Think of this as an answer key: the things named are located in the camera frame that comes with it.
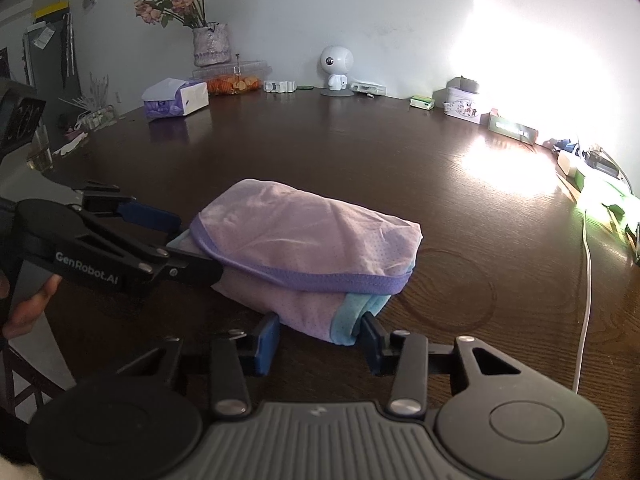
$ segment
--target circular stain on table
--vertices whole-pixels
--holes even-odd
[[[418,250],[414,274],[398,301],[416,319],[446,332],[472,332],[497,303],[488,273],[470,258],[441,249]]]

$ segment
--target ribbed gray panel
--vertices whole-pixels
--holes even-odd
[[[466,480],[418,424],[372,402],[265,403],[246,421],[212,426],[166,480]]]

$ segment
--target folded cloth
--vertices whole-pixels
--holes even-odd
[[[411,276],[420,226],[277,182],[243,180],[170,243],[225,266],[224,296],[276,312],[287,326],[336,344],[355,342]]]

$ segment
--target dark brown table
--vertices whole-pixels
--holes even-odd
[[[185,222],[247,177],[419,222],[414,275],[381,322],[433,342],[471,333],[571,387],[585,301],[582,215],[550,153],[537,151],[401,100],[254,92],[214,98],[185,119],[148,124],[133,111],[57,168],[118,184]],[[593,311],[580,392],[610,425],[599,478],[640,478],[640,269],[610,226],[592,221],[588,237]],[[259,319],[212,290],[176,283],[143,302],[64,283],[48,313],[77,377],[154,337],[202,343]],[[384,401],[390,388],[390,379],[369,375],[357,348],[288,328],[270,377],[250,382],[255,401]],[[432,405],[448,395],[444,378],[431,381]],[[190,396],[204,402],[202,378]]]

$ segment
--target flower pot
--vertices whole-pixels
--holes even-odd
[[[207,66],[231,61],[231,46],[226,23],[212,23],[209,27],[193,29],[193,62]]]

